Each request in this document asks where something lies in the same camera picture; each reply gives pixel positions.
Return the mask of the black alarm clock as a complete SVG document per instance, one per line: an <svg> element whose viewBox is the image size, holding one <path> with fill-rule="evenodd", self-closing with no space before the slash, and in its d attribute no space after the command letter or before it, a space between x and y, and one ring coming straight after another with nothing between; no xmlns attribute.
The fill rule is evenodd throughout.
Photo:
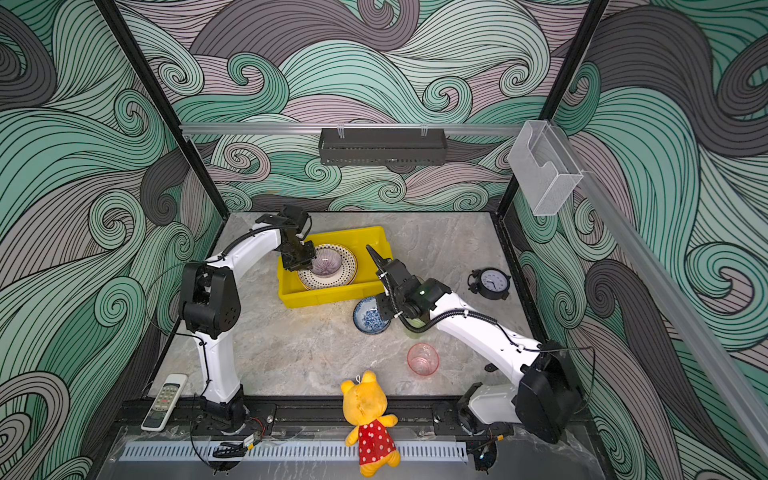
<svg viewBox="0 0 768 480"><path fill-rule="evenodd" d="M488 300L506 300L509 296L511 277L496 268L473 270L468 278L468 289Z"/></svg>

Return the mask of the yellow plush bear red dress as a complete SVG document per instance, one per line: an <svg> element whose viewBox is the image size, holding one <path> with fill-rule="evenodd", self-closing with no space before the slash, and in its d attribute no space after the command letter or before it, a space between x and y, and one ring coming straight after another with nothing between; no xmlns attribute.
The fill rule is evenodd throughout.
<svg viewBox="0 0 768 480"><path fill-rule="evenodd" d="M384 465L397 467L401 456L388 429L398 418L386 413L388 399L376 374L367 370L358 381L344 381L340 389L344 418L353 427L345 445L357 447L361 475L372 478Z"/></svg>

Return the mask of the purple striped bowl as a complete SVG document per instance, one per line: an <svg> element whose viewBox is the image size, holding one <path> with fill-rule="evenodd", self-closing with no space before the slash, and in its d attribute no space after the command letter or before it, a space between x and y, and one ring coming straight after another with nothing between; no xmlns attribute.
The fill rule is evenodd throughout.
<svg viewBox="0 0 768 480"><path fill-rule="evenodd" d="M317 277L330 277L343 265L342 255L333 248L319 248L312 260L311 272Z"/></svg>

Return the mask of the clear acrylic wall holder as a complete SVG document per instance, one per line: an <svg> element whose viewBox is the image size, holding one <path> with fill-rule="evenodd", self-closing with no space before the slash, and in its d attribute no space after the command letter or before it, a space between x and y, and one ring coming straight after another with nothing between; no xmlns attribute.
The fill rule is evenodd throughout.
<svg viewBox="0 0 768 480"><path fill-rule="evenodd" d="M546 120L526 121L507 161L537 217L555 216L583 178L565 132Z"/></svg>

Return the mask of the black wall shelf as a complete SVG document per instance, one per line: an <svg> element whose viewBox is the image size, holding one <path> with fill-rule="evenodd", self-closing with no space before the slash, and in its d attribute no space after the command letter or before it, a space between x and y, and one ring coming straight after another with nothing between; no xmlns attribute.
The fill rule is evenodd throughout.
<svg viewBox="0 0 768 480"><path fill-rule="evenodd" d="M442 129L326 128L318 150L332 166L433 165L446 161L448 142Z"/></svg>

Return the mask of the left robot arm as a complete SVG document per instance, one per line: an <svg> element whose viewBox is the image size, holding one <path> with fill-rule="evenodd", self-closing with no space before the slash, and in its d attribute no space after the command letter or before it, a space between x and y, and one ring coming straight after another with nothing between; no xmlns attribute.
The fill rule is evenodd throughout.
<svg viewBox="0 0 768 480"><path fill-rule="evenodd" d="M234 328L242 311L238 283L272 252L288 271L307 270L316 257L306 238L311 217L285 206L263 214L245 233L208 259L184 265L178 314L196 339L204 386L202 411L227 434L240 432L248 419L243 386L236 372Z"/></svg>

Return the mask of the green plastic cup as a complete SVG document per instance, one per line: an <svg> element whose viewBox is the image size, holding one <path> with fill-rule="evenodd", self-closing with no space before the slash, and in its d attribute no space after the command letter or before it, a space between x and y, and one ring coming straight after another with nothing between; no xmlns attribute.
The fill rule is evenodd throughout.
<svg viewBox="0 0 768 480"><path fill-rule="evenodd" d="M426 327L422 324L415 325L415 324L408 323L407 325L405 325L405 330L406 330L406 335L409 338L418 339L426 332Z"/></svg>

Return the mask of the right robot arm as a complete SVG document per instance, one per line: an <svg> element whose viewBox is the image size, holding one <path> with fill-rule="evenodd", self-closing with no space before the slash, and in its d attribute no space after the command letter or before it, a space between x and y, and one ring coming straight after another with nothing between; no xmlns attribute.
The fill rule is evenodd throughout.
<svg viewBox="0 0 768 480"><path fill-rule="evenodd" d="M469 434L493 425L520 425L538 439L556 444L581 408L585 389L569 349L555 341L541 343L503 326L465 302L444 283L411 274L399 260L366 247L384 292L376 296L382 319L399 321L409 332L433 328L482 356L508 382L473 384L455 412Z"/></svg>

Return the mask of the pink plastic cup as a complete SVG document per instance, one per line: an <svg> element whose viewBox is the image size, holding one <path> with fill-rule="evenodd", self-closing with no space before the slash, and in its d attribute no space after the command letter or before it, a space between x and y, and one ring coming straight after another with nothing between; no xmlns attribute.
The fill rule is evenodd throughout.
<svg viewBox="0 0 768 480"><path fill-rule="evenodd" d="M431 376L440 365L440 357L437 350L427 343L413 345L407 353L409 368L419 376Z"/></svg>

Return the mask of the blue floral bowl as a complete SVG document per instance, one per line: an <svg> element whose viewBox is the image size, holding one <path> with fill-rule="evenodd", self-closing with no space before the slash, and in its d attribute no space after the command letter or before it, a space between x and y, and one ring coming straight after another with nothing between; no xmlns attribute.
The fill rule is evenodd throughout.
<svg viewBox="0 0 768 480"><path fill-rule="evenodd" d="M353 324L364 334L383 333L390 323L390 320L384 320L381 317L375 297L361 299L353 310Z"/></svg>

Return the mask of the white remote control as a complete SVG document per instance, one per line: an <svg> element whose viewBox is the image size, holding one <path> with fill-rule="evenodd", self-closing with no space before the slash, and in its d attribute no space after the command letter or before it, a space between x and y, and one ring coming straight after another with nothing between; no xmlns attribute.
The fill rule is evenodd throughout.
<svg viewBox="0 0 768 480"><path fill-rule="evenodd" d="M165 428L183 393L187 380L188 376L185 374L170 374L166 378L144 417L141 424L143 431L160 432Z"/></svg>

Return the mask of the dotted plate yellow rim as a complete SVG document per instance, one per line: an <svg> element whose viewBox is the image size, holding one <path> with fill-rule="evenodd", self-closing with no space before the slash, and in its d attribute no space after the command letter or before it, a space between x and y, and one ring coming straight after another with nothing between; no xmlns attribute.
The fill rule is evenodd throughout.
<svg viewBox="0 0 768 480"><path fill-rule="evenodd" d="M358 265L357 259L351 250L337 244L321 244L315 248L333 248L343 257L343 265L335 275L330 277L317 277L311 270L301 270L298 272L298 278L307 290L320 290L346 286L355 280Z"/></svg>

